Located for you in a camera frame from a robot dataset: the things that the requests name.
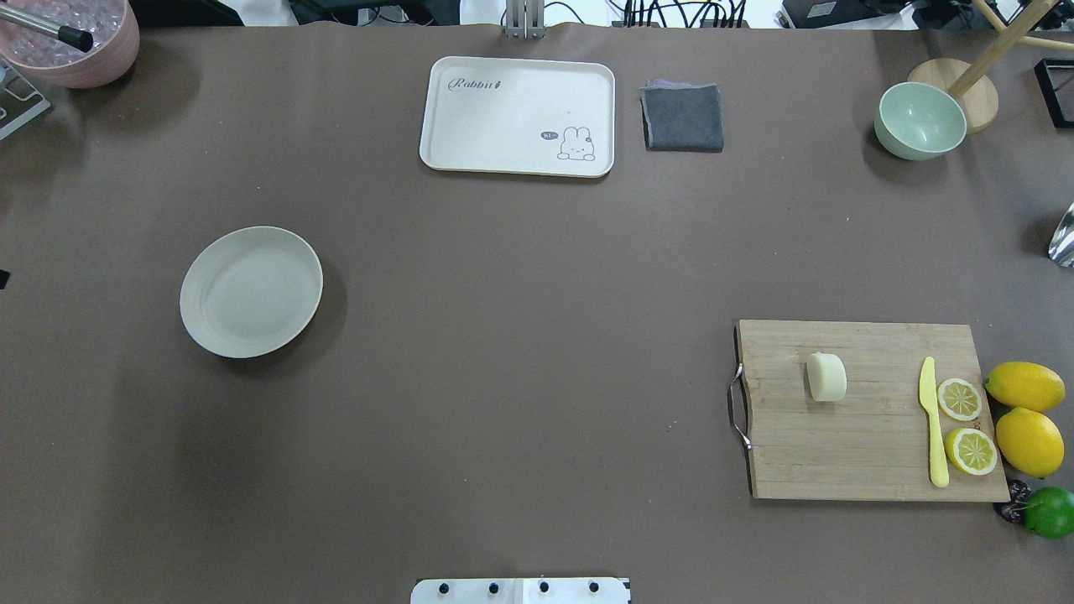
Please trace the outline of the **cream rabbit tray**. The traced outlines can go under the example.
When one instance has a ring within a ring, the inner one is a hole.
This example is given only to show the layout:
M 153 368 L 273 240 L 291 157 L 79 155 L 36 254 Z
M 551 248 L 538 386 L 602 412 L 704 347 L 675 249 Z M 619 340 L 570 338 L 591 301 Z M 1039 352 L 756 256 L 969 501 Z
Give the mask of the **cream rabbit tray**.
M 430 69 L 419 154 L 441 171 L 603 177 L 614 162 L 605 64 L 446 56 Z

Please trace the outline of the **folded grey cloth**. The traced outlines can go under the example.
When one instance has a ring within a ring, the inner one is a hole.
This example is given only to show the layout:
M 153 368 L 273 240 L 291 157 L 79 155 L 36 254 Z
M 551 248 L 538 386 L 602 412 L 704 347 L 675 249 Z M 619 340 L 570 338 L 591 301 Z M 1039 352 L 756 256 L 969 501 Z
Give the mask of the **folded grey cloth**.
M 717 84 L 650 81 L 639 89 L 647 148 L 721 153 L 722 98 Z

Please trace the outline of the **cream round plate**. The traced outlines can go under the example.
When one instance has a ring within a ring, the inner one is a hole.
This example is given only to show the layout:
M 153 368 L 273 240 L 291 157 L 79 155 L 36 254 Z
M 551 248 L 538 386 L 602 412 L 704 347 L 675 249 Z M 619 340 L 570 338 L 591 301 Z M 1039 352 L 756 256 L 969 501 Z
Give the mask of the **cream round plate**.
M 325 275 L 304 238 L 276 226 L 228 233 L 200 253 L 180 288 L 180 318 L 195 344 L 222 358 L 274 353 L 320 305 Z

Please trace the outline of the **bamboo cutting board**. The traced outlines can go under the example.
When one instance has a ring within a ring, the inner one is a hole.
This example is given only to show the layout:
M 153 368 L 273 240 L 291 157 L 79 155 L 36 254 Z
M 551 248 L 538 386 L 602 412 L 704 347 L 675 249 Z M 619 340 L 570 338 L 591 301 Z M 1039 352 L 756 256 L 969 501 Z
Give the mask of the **bamboo cutting board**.
M 739 366 L 727 398 L 748 454 L 749 491 L 774 500 L 986 502 L 1008 497 L 1004 469 L 970 476 L 950 468 L 950 485 L 929 479 L 927 417 L 918 371 L 937 360 L 937 382 L 979 388 L 977 347 L 967 325 L 740 320 Z M 836 353 L 847 372 L 843 401 L 810 393 L 806 359 Z

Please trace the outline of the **mint green bowl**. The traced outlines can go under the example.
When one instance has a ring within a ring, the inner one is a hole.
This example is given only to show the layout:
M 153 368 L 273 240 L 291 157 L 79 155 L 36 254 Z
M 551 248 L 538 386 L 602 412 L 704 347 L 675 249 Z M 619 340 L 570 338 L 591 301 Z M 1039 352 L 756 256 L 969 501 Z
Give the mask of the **mint green bowl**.
M 969 125 L 950 95 L 920 81 L 902 81 L 879 99 L 873 119 L 879 144 L 894 156 L 924 161 L 962 144 Z

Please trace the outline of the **lemon slice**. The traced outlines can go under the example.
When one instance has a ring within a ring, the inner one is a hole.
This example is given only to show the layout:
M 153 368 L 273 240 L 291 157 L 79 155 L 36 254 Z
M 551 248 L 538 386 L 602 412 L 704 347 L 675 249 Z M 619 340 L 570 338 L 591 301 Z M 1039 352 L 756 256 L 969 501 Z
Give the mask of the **lemon slice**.
M 970 422 L 979 418 L 985 401 L 974 383 L 953 377 L 937 386 L 937 405 L 952 419 Z
M 944 437 L 948 462 L 970 476 L 986 476 L 998 464 L 998 450 L 985 432 L 974 428 L 956 428 Z

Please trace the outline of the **yellow plastic knife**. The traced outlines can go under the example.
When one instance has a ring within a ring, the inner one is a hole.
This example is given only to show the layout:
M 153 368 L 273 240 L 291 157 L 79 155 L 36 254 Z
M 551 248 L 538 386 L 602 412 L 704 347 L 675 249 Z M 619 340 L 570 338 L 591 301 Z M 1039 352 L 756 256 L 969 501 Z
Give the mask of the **yellow plastic knife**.
M 918 371 L 917 396 L 918 404 L 925 413 L 929 479 L 937 488 L 947 488 L 950 485 L 950 470 L 948 470 L 940 422 L 939 398 L 937 397 L 937 360 L 932 356 L 925 356 L 921 361 Z

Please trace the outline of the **wooden cup tree stand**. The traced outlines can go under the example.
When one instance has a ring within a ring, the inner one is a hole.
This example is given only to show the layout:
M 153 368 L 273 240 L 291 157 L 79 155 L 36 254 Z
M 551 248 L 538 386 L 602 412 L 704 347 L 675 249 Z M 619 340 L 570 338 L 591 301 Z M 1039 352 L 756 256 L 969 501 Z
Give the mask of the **wooden cup tree stand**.
M 998 114 L 998 92 L 988 73 L 1017 44 L 1047 49 L 1071 51 L 1070 42 L 1043 39 L 1030 34 L 1058 1 L 1031 1 L 1012 23 L 1006 24 L 986 1 L 973 1 L 985 19 L 997 31 L 997 38 L 971 64 L 950 58 L 929 59 L 917 64 L 908 81 L 918 81 L 946 91 L 962 107 L 967 132 L 979 133 L 993 123 Z

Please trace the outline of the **yellow lemon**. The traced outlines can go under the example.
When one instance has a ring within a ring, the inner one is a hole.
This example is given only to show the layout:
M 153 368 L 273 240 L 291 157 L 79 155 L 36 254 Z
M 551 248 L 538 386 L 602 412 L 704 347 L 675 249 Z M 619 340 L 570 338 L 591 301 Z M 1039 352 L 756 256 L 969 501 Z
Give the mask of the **yellow lemon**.
M 1035 409 L 1010 409 L 996 422 L 996 442 L 1010 466 L 1040 479 L 1062 466 L 1066 454 L 1057 425 Z
M 1066 384 L 1050 366 L 1030 361 L 1008 361 L 995 366 L 983 379 L 987 393 L 1008 408 L 1044 413 L 1066 397 Z

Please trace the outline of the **pink ice bowl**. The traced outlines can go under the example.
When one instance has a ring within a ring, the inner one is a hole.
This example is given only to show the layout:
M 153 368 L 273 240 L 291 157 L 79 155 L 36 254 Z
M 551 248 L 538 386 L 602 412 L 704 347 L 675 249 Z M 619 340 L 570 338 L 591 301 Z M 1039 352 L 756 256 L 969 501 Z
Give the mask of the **pink ice bowl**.
M 72 89 L 120 80 L 137 59 L 129 1 L 3 1 L 1 37 L 9 64 Z

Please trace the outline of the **steel scoop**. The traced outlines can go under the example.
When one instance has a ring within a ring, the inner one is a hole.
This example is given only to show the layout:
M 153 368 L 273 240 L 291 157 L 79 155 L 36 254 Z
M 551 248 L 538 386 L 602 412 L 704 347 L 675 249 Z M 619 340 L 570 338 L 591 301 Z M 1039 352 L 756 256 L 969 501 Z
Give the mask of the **steel scoop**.
M 1050 258 L 1053 263 L 1059 267 L 1073 268 L 1074 264 L 1073 222 L 1074 204 L 1070 204 L 1056 226 L 1050 243 L 1048 243 L 1046 248 L 1047 257 Z

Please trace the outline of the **green lime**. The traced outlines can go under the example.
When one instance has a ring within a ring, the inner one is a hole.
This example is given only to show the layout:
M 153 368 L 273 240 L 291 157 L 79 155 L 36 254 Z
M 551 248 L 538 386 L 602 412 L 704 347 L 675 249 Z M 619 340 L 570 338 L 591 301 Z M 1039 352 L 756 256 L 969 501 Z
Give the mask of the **green lime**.
M 1056 487 L 1033 492 L 1025 501 L 1024 526 L 1042 538 L 1065 538 L 1073 531 L 1073 493 Z

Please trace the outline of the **white cup rack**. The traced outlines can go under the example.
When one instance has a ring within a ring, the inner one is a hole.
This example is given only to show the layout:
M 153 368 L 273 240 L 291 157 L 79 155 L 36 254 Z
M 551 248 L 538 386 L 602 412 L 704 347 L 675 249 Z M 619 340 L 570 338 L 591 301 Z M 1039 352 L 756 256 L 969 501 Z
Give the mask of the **white cup rack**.
M 50 110 L 50 101 L 14 64 L 1 59 L 1 140 Z

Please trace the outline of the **aluminium frame post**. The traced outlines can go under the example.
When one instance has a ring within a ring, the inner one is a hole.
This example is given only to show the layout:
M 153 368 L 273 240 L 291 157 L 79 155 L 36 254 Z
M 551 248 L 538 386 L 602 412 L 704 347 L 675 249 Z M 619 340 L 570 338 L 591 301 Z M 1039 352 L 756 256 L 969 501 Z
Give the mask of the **aluminium frame post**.
M 545 1 L 505 1 L 503 34 L 511 39 L 545 38 Z

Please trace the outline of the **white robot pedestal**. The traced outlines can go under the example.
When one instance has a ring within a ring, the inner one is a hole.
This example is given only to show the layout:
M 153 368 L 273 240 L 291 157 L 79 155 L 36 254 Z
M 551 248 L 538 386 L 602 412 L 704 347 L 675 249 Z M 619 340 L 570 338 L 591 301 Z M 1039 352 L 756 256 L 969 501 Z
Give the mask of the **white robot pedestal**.
M 625 578 L 435 578 L 415 584 L 410 603 L 632 603 Z

